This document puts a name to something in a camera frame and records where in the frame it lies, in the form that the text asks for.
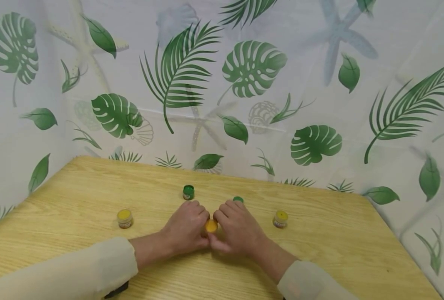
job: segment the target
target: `orange lid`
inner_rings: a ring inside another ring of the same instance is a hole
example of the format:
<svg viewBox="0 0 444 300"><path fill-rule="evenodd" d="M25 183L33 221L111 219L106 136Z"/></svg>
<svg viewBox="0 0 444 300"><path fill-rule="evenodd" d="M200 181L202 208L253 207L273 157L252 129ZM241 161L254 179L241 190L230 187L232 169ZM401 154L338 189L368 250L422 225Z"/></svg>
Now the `orange lid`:
<svg viewBox="0 0 444 300"><path fill-rule="evenodd" d="M215 220L209 219L205 223L205 230L208 233L214 233L218 228L218 223Z"/></svg>

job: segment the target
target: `green lid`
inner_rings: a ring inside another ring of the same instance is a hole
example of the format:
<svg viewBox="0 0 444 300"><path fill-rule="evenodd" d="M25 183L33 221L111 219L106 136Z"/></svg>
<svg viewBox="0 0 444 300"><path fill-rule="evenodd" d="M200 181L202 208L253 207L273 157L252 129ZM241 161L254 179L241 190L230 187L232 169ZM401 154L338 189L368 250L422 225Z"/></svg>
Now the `green lid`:
<svg viewBox="0 0 444 300"><path fill-rule="evenodd" d="M234 201L240 201L240 202L243 203L243 199L242 199L242 197L239 197L239 196L235 196L235 197L233 197L233 200L234 200Z"/></svg>

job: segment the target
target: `small jar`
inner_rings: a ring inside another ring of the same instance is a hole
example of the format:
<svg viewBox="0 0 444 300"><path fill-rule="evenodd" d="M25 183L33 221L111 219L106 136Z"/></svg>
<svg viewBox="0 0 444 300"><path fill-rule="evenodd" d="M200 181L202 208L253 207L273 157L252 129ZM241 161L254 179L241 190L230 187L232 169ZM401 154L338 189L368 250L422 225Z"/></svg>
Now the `small jar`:
<svg viewBox="0 0 444 300"><path fill-rule="evenodd" d="M192 200L195 197L195 188L192 185L184 186L182 196L185 200Z"/></svg>
<svg viewBox="0 0 444 300"><path fill-rule="evenodd" d="M288 214L282 210L279 210L275 213L275 216L273 216L272 223L277 228L285 228L287 227L288 222Z"/></svg>
<svg viewBox="0 0 444 300"><path fill-rule="evenodd" d="M122 209L120 212L118 212L117 222L118 222L118 227L123 229L132 226L133 217L131 215L131 211L129 211L128 209Z"/></svg>

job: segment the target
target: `left hand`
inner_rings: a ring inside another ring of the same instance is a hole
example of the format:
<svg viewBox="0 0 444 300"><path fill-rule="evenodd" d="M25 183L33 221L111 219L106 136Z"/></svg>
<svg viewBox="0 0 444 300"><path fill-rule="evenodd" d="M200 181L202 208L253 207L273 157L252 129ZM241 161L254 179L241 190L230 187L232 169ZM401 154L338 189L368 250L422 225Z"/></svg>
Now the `left hand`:
<svg viewBox="0 0 444 300"><path fill-rule="evenodd" d="M190 253L209 246L202 237L202 228L210 218L208 211L198 201L185 201L168 219L162 234L174 250L174 255Z"/></svg>

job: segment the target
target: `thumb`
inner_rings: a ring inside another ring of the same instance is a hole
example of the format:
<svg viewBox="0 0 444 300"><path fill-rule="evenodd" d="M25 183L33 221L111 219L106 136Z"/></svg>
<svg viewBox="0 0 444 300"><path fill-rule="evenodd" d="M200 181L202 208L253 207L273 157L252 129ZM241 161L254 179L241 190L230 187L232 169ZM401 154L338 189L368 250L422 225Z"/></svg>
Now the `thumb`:
<svg viewBox="0 0 444 300"><path fill-rule="evenodd" d="M217 250L222 253L230 253L231 247L226 242L219 240L215 234L209 233L208 239L210 241L210 247L213 250Z"/></svg>

